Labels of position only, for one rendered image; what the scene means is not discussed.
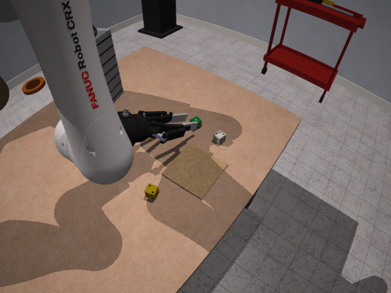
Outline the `yellow die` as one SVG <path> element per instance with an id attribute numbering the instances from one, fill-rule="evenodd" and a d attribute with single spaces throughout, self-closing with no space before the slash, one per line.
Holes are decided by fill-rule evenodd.
<path id="1" fill-rule="evenodd" d="M 158 188 L 158 186 L 149 183 L 144 192 L 145 192 L 146 197 L 149 197 L 149 198 L 155 200 L 159 194 L 159 188 Z"/>

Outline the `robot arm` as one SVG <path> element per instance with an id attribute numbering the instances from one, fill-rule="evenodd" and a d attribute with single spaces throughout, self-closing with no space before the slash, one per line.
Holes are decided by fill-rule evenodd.
<path id="1" fill-rule="evenodd" d="M 127 107 L 117 112 L 114 106 L 89 0 L 0 0 L 0 22 L 15 20 L 24 28 L 61 119 L 54 132 L 57 150 L 93 183 L 121 180 L 133 163 L 138 128 Z"/>

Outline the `tan flat mat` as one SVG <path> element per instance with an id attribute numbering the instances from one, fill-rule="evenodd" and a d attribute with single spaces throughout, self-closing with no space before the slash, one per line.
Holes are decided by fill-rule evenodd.
<path id="1" fill-rule="evenodd" d="M 189 143 L 162 175 L 202 200 L 226 166 L 225 162 Z"/>

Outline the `green die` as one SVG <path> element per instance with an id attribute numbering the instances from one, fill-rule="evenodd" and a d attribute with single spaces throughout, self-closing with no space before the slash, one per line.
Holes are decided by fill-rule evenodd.
<path id="1" fill-rule="evenodd" d="M 198 125 L 197 125 L 196 129 L 202 127 L 202 121 L 201 121 L 201 119 L 200 119 L 198 116 L 196 116 L 196 117 L 190 119 L 190 122 L 193 122 L 193 121 L 197 121 L 197 122 L 198 122 Z M 196 129 L 195 129 L 195 130 L 196 130 Z"/>

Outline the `grey die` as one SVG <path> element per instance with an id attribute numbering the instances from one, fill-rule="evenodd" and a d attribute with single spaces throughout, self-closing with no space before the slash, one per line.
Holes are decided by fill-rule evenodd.
<path id="1" fill-rule="evenodd" d="M 219 145 L 225 141 L 226 134 L 222 132 L 221 130 L 218 130 L 217 132 L 214 133 L 213 135 L 213 140 L 218 143 Z"/>

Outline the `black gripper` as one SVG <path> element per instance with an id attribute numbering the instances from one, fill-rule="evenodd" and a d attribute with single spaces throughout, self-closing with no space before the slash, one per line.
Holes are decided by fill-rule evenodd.
<path id="1" fill-rule="evenodd" d="M 137 141 L 143 142 L 148 138 L 158 138 L 160 143 L 164 144 L 169 140 L 183 137 L 186 131 L 196 130 L 197 121 L 182 124 L 166 124 L 186 121 L 188 116 L 185 114 L 173 114 L 166 111 L 141 111 L 138 114 L 132 114 L 136 119 L 138 127 Z M 148 123 L 147 123 L 148 122 Z M 148 127 L 149 124 L 149 127 Z"/>

